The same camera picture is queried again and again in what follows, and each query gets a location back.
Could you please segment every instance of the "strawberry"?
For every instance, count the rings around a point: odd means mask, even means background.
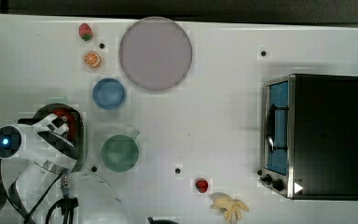
[[[205,179],[198,179],[196,182],[196,188],[199,191],[199,193],[205,193],[208,191],[208,181]]]
[[[86,23],[83,23],[79,26],[79,35],[85,41],[92,39],[92,30]]]

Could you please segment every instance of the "blue bowl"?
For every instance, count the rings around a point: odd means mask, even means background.
[[[126,90],[114,78],[104,78],[95,85],[92,97],[100,108],[116,110],[126,101]]]

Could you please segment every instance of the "yellow food item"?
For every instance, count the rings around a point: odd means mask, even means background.
[[[96,52],[91,51],[87,53],[86,56],[84,57],[84,63],[88,67],[93,67],[93,68],[99,67],[101,65],[101,57]]]
[[[231,197],[225,195],[216,198],[211,205],[212,209],[224,209],[224,217],[227,224],[230,223],[230,220],[233,216],[237,217],[237,220],[242,219],[241,209],[244,211],[249,211],[248,206],[240,200],[233,200]]]

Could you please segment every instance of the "white table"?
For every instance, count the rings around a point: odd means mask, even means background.
[[[79,41],[78,25],[85,21],[92,22],[94,45]],[[224,223],[210,208],[211,195],[192,186],[198,177],[212,180],[213,192],[249,206],[239,223],[358,223],[358,202],[288,201],[262,187],[256,175],[263,83],[294,72],[358,75],[358,29],[178,22],[192,42],[192,66],[179,86],[153,93],[133,86],[118,61],[121,37],[134,22],[0,15],[0,126],[29,118],[49,97],[68,97],[87,123],[85,170],[99,168],[134,223],[148,216]],[[105,64],[92,74],[80,58],[99,50],[99,38],[107,40]],[[261,50],[268,55],[259,56]],[[117,112],[93,103],[92,87],[102,77],[115,77],[127,89]],[[109,171],[100,159],[104,139],[123,132],[118,124],[141,132],[140,158],[125,173]],[[179,176],[177,164],[183,166]],[[13,223],[9,209],[0,212],[0,223]]]

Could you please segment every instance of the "oven control panel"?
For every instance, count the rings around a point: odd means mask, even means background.
[[[260,175],[260,181],[265,187],[272,189],[282,196],[288,198],[287,178],[282,177],[281,175],[276,174],[275,172],[271,172],[267,169],[259,170],[257,174]]]

